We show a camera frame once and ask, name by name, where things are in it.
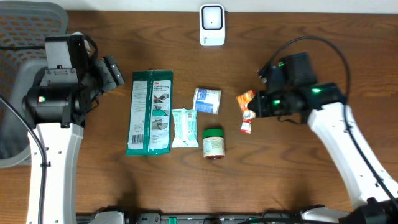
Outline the red snack stick packet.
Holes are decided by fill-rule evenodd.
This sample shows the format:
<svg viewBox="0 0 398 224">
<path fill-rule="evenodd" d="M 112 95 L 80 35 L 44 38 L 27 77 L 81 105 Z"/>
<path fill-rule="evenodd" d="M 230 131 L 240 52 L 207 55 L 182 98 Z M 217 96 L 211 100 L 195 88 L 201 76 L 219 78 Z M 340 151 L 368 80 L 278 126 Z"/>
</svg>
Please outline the red snack stick packet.
<svg viewBox="0 0 398 224">
<path fill-rule="evenodd" d="M 244 109 L 243 110 L 243 122 L 240 131 L 244 134 L 251 134 L 251 122 L 256 117 L 255 112 Z"/>
</svg>

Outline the orange small snack packet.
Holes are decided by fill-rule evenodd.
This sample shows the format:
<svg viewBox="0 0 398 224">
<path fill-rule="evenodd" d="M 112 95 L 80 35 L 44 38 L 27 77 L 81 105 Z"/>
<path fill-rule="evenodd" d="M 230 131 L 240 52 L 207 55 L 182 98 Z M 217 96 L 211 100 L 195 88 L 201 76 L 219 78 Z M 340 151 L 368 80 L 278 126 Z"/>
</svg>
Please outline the orange small snack packet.
<svg viewBox="0 0 398 224">
<path fill-rule="evenodd" d="M 252 110 L 250 110 L 248 108 L 248 104 L 249 102 L 255 97 L 255 92 L 252 90 L 249 90 L 245 93 L 243 93 L 242 95 L 239 95 L 236 97 L 239 107 L 242 111 L 243 114 L 243 119 L 249 120 L 249 119 L 253 119 L 256 117 L 255 112 L 253 112 Z"/>
</svg>

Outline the white blue round tub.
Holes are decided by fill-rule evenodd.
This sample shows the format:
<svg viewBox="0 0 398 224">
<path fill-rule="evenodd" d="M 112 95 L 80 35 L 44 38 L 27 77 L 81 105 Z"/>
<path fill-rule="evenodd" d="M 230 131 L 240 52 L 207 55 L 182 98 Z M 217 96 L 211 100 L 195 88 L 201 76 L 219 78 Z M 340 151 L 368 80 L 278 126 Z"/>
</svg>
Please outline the white blue round tub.
<svg viewBox="0 0 398 224">
<path fill-rule="evenodd" d="M 203 113 L 218 114 L 221 90 L 196 88 L 193 96 L 193 109 Z"/>
</svg>

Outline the green lid jar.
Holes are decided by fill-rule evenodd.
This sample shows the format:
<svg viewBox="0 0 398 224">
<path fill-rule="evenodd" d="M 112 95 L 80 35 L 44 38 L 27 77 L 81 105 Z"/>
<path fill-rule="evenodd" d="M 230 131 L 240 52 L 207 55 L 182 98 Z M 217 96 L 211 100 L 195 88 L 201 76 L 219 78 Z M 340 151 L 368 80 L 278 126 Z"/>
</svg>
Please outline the green lid jar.
<svg viewBox="0 0 398 224">
<path fill-rule="evenodd" d="M 206 159 L 222 159 L 225 156 L 224 131 L 222 129 L 206 129 L 203 132 L 203 157 Z"/>
</svg>

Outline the green wipes large package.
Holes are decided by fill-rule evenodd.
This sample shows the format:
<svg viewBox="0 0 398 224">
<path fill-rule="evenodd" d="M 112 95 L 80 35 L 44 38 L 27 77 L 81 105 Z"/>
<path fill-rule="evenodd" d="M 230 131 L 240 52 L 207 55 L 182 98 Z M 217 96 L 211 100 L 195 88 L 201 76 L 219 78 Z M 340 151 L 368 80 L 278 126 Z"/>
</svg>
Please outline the green wipes large package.
<svg viewBox="0 0 398 224">
<path fill-rule="evenodd" d="M 170 152 L 173 77 L 171 70 L 132 73 L 127 156 Z"/>
</svg>

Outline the light green wipes pack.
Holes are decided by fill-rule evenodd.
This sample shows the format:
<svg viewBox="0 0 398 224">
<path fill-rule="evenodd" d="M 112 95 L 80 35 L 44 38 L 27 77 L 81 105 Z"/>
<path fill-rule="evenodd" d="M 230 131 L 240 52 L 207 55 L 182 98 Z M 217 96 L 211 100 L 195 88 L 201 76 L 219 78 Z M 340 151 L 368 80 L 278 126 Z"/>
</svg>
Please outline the light green wipes pack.
<svg viewBox="0 0 398 224">
<path fill-rule="evenodd" d="M 193 109 L 173 109 L 174 140 L 172 148 L 199 147 L 197 140 L 197 111 Z"/>
</svg>

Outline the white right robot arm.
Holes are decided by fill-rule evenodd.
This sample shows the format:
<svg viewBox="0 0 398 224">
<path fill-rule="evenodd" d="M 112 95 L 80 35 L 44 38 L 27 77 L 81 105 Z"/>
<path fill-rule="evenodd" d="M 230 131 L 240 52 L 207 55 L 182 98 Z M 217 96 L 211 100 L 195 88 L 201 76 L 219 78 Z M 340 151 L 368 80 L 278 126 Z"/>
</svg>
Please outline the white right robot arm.
<svg viewBox="0 0 398 224">
<path fill-rule="evenodd" d="M 326 147 L 345 183 L 352 212 L 315 207 L 293 223 L 397 223 L 397 182 L 378 161 L 334 83 L 259 91 L 248 103 L 258 118 L 298 113 Z"/>
</svg>

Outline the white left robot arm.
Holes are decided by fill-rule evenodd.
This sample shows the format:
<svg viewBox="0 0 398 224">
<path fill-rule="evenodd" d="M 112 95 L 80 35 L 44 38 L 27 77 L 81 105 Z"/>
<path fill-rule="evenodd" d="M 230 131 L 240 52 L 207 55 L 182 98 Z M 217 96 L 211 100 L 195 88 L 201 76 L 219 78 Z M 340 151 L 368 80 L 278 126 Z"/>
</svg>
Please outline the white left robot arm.
<svg viewBox="0 0 398 224">
<path fill-rule="evenodd" d="M 38 124 L 28 134 L 32 165 L 27 223 L 124 223 L 123 212 L 76 215 L 76 165 L 83 128 Z"/>
</svg>

